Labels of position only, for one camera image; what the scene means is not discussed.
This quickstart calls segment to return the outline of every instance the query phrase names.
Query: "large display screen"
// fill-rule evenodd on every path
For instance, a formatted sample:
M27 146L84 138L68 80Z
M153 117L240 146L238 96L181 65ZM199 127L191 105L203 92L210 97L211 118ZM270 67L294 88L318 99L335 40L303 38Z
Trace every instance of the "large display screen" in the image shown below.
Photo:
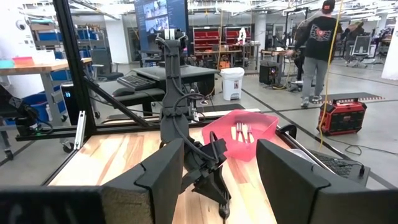
M156 35L164 29L181 29L186 32L187 1L184 0L135 0L137 25L141 51L158 52Z

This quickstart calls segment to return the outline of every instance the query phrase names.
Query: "chair wheel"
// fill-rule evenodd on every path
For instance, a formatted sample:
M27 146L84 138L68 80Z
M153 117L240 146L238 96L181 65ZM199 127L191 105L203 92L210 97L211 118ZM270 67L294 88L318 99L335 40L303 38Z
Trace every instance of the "chair wheel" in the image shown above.
M68 147L66 145L63 145L63 147L62 147L63 151L66 152L66 153L71 153L73 151L73 144L69 143L69 146L70 147Z
M62 115L62 117L61 117L61 121L62 121L62 122L65 122L67 119L68 119L68 117L67 117L67 116L65 116L65 115Z
M99 111L95 111L94 116L96 119L99 119L101 117L101 113Z
M14 154L12 153L11 150L4 151L4 153L6 153L6 158L7 159L14 160Z

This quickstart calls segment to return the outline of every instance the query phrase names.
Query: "red portable generator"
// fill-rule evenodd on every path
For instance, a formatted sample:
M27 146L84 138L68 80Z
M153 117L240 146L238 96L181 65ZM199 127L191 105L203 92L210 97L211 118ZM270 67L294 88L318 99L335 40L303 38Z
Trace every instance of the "red portable generator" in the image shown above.
M319 124L322 119L324 106L320 107L318 131L320 131ZM326 136L357 133L362 128L366 108L366 105L359 102L358 98L333 100L332 104L326 104L322 133Z

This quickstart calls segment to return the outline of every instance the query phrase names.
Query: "wooden tabletop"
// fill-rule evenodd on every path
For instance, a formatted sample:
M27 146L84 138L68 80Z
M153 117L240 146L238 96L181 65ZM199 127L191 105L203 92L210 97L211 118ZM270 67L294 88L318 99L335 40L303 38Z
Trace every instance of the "wooden tabletop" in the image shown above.
M82 58L83 63L90 63L91 58ZM31 66L21 66L14 68L0 68L0 75L27 75L27 74L41 74L54 72L61 69L68 68L68 60L58 60L54 63L48 65L31 65Z
M201 128L190 129L190 135L203 142ZM272 142L289 148L276 135ZM159 131L93 136L50 185L104 184L149 157L158 150L159 144ZM227 224L276 223L256 158L250 162L228 159L224 163L223 177L232 196ZM191 192L192 188L190 186L178 196L173 224L222 223L218 204Z
M279 55L279 54L285 54L286 50L281 50L281 51L273 51L273 50L262 50L262 54L272 54L272 55Z

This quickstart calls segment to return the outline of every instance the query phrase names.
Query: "computer keyboard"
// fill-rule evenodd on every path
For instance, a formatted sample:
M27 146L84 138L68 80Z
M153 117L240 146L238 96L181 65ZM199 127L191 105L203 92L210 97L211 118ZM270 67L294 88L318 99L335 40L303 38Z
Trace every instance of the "computer keyboard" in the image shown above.
M120 77L117 79L117 82L128 88L131 88L134 91L147 90L156 87L155 81L136 75Z
M342 160L313 150L310 150L310 152L340 177L366 185L370 168L365 167L363 176L360 176L359 171L361 169L361 165L355 161Z

